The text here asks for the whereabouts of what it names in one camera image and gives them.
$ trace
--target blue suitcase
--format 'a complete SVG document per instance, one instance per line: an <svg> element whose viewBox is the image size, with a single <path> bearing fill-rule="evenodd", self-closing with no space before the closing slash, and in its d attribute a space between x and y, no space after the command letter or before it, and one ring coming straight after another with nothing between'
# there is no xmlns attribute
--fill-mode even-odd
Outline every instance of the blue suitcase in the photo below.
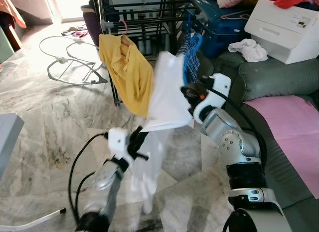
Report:
<svg viewBox="0 0 319 232"><path fill-rule="evenodd" d="M184 16L202 13L203 19L192 21L192 28L203 35L201 51L208 57L217 57L228 45L250 38L244 28L252 10L242 6L219 8L216 0L192 0L197 11L186 10Z"/></svg>

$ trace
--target white printer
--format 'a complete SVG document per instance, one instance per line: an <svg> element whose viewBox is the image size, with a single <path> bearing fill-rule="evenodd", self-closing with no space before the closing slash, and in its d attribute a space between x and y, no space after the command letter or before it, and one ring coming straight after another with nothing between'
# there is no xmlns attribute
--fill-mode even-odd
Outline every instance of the white printer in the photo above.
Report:
<svg viewBox="0 0 319 232"><path fill-rule="evenodd" d="M268 54L285 63L319 55L319 12L293 6L282 9L270 0L258 0L245 31Z"/></svg>

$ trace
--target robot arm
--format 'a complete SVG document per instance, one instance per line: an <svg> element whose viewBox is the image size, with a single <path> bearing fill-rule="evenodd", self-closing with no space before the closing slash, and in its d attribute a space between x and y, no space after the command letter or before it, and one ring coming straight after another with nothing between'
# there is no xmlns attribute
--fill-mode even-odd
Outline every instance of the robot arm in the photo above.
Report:
<svg viewBox="0 0 319 232"><path fill-rule="evenodd" d="M212 89L228 96L228 77L217 73L204 81L206 85L213 85ZM228 201L234 212L223 231L229 228L230 232L291 232L273 190L267 187L257 139L242 131L238 123L220 109L225 103L222 97L210 90L206 91L206 96L188 87L181 91L191 105L190 113L202 124L205 134L217 143L227 169L231 189ZM139 131L134 132L130 140L124 129L112 128L109 131L113 158L95 173L90 197L76 231L108 231L123 173L136 157L147 160L137 152L146 136Z"/></svg>

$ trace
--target black cable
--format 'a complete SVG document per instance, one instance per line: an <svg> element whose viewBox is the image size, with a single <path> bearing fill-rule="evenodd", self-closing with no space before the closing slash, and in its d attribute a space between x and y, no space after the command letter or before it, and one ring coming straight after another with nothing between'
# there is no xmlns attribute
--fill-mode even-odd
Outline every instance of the black cable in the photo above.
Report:
<svg viewBox="0 0 319 232"><path fill-rule="evenodd" d="M76 191L76 196L75 196L75 212L77 214L77 217L80 218L80 215L79 215L79 211L78 211L78 202L79 202L79 195L80 195L80 190L81 190L81 187L83 185L83 183L86 181L87 178L89 178L91 175L93 175L95 173L95 171L91 172L90 174L88 174L86 177L83 178L83 180L81 181L81 183L79 184L79 187Z"/></svg>
<svg viewBox="0 0 319 232"><path fill-rule="evenodd" d="M93 136L90 140L88 140L88 142L83 146L83 148L81 149L79 154L75 157L74 162L73 162L72 167L71 167L71 171L70 171L69 183L68 183L68 198L69 198L69 202L71 205L71 210L72 210L74 219L75 219L77 224L78 224L80 218L79 218L79 215L77 214L77 212L75 211L75 208L74 208L74 205L72 202L72 197L71 197L71 183L72 183L73 171L74 171L75 164L76 164L77 160L79 159L80 155L83 153L85 148L91 143L91 141L93 141L98 136L104 136L105 138L108 138L108 133L106 132L106 133L97 134L97 135Z"/></svg>
<svg viewBox="0 0 319 232"><path fill-rule="evenodd" d="M239 114L245 119L245 121L248 123L248 125L250 126L251 130L254 132L254 134L256 135L257 141L259 143L260 146L260 154L261 154L261 164L262 164L262 168L263 170L265 169L266 166L266 161L267 161L267 146L266 146L266 142L264 140L264 138L262 137L262 135L257 131L256 127L254 126L254 124L251 122L251 120L247 117L247 115L242 111L242 109L240 109L231 99L229 99L227 96L225 96L224 94L220 93L219 91L216 91L214 89L210 89L212 92L214 92L215 94L219 95L220 97L222 97L223 99L225 99L232 107L234 107Z"/></svg>

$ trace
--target gray sofa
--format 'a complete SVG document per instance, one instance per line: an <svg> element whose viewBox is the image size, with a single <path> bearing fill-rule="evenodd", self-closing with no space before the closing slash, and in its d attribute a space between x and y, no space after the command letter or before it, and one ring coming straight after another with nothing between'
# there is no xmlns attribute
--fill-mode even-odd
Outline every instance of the gray sofa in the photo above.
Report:
<svg viewBox="0 0 319 232"><path fill-rule="evenodd" d="M264 137L268 151L265 167L267 183L274 190L293 232L318 232L318 200L312 196L288 161L266 120L243 102L264 96L297 95L318 109L319 59L290 65L273 58L248 63L240 53L225 52L211 66L207 58L201 55L199 58L202 62L200 74L220 72L231 78L229 98L240 106ZM231 105L226 104L225 110L242 127L249 127Z"/></svg>

